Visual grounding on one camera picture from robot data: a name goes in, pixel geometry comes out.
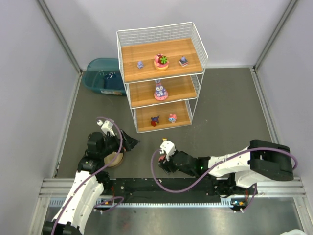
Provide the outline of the purple bunny pink donut toy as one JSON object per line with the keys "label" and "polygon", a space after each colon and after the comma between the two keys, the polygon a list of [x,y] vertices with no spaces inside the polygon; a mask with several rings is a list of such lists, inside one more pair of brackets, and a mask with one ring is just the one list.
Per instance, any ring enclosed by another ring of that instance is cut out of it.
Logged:
{"label": "purple bunny pink donut toy", "polygon": [[156,87],[155,87],[155,92],[154,92],[154,98],[158,101],[166,100],[168,97],[168,92],[162,85],[161,79],[155,80],[155,84],[156,84]]}

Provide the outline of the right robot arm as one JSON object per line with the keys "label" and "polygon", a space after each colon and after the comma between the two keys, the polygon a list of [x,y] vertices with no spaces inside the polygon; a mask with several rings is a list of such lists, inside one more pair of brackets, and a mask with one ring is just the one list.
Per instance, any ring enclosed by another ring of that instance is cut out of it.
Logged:
{"label": "right robot arm", "polygon": [[196,177],[190,186],[179,190],[166,188],[155,179],[160,188],[170,193],[183,193],[206,177],[217,179],[227,174],[234,177],[231,186],[244,189],[265,180],[292,181],[293,171],[298,166],[289,147],[261,140],[251,140],[248,147],[235,153],[194,158],[177,150],[173,142],[164,139],[158,152],[158,165],[166,173],[179,170]]}

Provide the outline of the small purple cake toy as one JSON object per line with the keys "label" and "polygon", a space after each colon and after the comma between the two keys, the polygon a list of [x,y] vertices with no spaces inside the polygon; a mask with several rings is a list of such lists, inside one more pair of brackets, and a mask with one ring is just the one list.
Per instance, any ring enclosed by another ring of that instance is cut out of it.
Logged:
{"label": "small purple cake toy", "polygon": [[185,67],[185,66],[188,65],[188,60],[186,59],[185,56],[182,56],[182,57],[180,58],[180,60],[179,60],[179,63],[180,63],[180,65],[181,65],[182,67]]}

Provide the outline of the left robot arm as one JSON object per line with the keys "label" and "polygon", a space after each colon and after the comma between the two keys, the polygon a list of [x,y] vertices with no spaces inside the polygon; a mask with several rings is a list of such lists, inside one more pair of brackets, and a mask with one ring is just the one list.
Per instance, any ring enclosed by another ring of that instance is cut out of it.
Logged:
{"label": "left robot arm", "polygon": [[44,223],[44,235],[82,235],[88,218],[93,211],[98,197],[112,189],[112,181],[106,171],[99,171],[105,166],[104,159],[115,153],[131,151],[139,141],[120,131],[118,138],[111,131],[105,134],[89,134],[87,149],[78,164],[72,187],[65,202],[52,221]]}

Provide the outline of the small purple blob toy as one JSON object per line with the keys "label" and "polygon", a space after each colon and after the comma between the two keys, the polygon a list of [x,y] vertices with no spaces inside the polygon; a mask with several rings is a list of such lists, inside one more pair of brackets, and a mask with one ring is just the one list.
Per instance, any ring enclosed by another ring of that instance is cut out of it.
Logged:
{"label": "small purple blob toy", "polygon": [[139,69],[143,68],[143,67],[144,67],[143,62],[142,62],[142,61],[138,61],[137,67],[138,67]]}

